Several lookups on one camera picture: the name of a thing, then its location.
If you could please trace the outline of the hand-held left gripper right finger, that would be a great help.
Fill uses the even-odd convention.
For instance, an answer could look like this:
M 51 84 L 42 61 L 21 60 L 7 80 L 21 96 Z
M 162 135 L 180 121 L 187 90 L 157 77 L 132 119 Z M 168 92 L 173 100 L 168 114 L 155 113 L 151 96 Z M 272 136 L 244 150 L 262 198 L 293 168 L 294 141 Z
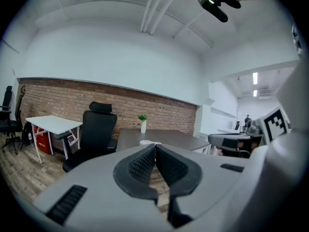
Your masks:
M 193 219 L 183 214 L 177 198 L 193 193 L 202 180 L 202 169 L 194 161 L 162 145 L 155 147 L 156 166 L 169 187 L 168 222 L 175 228 Z

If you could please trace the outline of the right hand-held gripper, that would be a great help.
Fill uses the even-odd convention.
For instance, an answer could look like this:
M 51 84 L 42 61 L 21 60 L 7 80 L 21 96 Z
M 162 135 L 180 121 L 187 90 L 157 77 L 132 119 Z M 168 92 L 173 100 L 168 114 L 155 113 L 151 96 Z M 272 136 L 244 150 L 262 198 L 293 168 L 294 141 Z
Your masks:
M 259 119 L 248 120 L 242 132 L 210 134 L 208 142 L 221 150 L 223 156 L 249 158 L 255 149 L 288 132 L 287 120 L 278 106 Z

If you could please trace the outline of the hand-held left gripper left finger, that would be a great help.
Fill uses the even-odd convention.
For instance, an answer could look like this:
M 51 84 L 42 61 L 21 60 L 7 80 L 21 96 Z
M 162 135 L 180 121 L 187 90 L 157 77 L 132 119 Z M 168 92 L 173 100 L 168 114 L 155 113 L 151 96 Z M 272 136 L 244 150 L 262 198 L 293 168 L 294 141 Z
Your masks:
M 150 178 L 155 166 L 155 145 L 145 148 L 120 160 L 113 170 L 113 177 L 120 189 L 133 198 L 158 200 L 157 191 L 150 187 Z

